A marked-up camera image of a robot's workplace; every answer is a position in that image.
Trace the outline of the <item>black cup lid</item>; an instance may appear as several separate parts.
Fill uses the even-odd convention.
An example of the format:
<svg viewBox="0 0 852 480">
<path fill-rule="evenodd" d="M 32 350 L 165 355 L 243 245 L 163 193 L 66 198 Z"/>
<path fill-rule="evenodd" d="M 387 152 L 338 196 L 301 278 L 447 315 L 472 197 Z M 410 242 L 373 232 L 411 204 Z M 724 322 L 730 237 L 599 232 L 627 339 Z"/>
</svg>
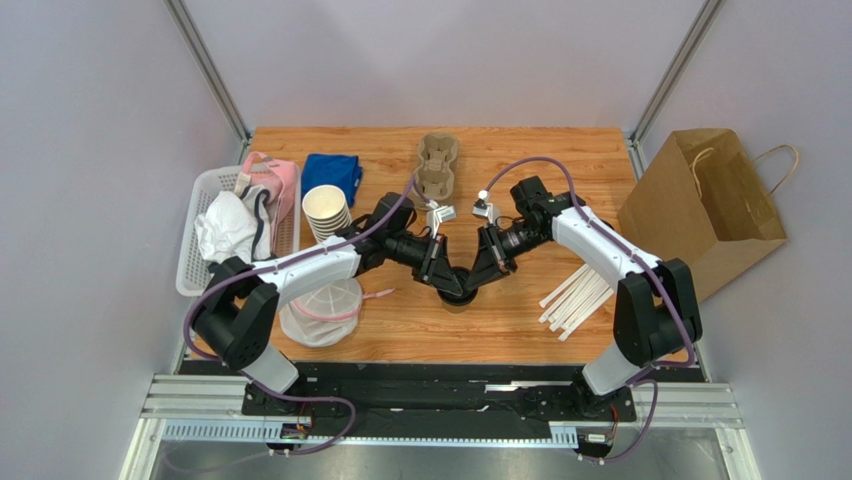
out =
<svg viewBox="0 0 852 480">
<path fill-rule="evenodd" d="M 478 289 L 477 288 L 473 288 L 473 289 L 467 288 L 467 281 L 470 277 L 470 270 L 467 269 L 467 268 L 464 268 L 464 267 L 454 267 L 453 273 L 454 273 L 455 279 L 458 281 L 459 285 L 462 288 L 461 292 L 460 293 L 452 293 L 452 292 L 449 292 L 449 291 L 446 291 L 446 290 L 439 290 L 438 291 L 439 298 L 442 301 L 443 300 L 446 300 L 446 301 L 471 300 L 473 302 L 474 299 L 476 298 L 476 296 L 478 295 Z"/>
</svg>

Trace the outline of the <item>paper coffee cup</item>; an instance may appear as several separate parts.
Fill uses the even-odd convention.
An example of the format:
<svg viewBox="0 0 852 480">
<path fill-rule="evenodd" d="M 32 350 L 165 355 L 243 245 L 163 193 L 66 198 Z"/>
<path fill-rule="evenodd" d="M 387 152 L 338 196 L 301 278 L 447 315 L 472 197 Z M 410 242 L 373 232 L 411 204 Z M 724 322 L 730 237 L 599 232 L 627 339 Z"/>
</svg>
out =
<svg viewBox="0 0 852 480">
<path fill-rule="evenodd" d="M 442 307 L 447 312 L 449 312 L 451 314 L 461 314 L 461 313 L 468 310 L 471 303 L 472 303 L 471 300 L 464 300 L 464 301 L 456 301 L 456 300 L 446 301 L 446 300 L 443 300 L 442 301 Z"/>
</svg>

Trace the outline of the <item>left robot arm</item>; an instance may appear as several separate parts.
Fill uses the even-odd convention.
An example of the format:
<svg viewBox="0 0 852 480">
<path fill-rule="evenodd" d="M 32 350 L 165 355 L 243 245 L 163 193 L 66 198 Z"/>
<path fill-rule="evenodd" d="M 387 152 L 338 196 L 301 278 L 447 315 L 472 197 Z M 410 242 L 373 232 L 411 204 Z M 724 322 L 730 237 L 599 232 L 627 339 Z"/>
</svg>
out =
<svg viewBox="0 0 852 480">
<path fill-rule="evenodd" d="M 299 379 L 296 366 L 270 343 L 274 318 L 294 299 L 335 281 L 355 278 L 391 260 L 412 270 L 415 281 L 446 299 L 467 292 L 450 265 L 444 236 L 416 236 L 408 226 L 413 202 L 386 194 L 363 227 L 351 225 L 320 244 L 282 259 L 222 262 L 193 305 L 186 331 L 201 338 L 229 369 L 267 390 L 286 393 Z"/>
</svg>

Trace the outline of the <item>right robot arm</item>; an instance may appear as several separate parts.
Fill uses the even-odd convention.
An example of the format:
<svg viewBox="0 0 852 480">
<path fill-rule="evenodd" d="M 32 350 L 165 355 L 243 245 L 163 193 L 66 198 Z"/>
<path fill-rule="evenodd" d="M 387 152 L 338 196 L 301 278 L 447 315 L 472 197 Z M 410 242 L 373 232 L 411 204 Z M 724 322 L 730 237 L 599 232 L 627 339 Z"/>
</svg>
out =
<svg viewBox="0 0 852 480">
<path fill-rule="evenodd" d="M 555 242 L 579 256 L 616 294 L 613 341 L 574 380 L 580 393 L 604 397 L 637 380 L 662 357 L 693 349 L 703 334 L 689 266 L 663 261 L 631 244 L 572 193 L 554 195 L 537 176 L 510 194 L 520 221 L 478 231 L 474 265 L 465 282 L 475 290 L 517 269 L 516 259 Z"/>
</svg>

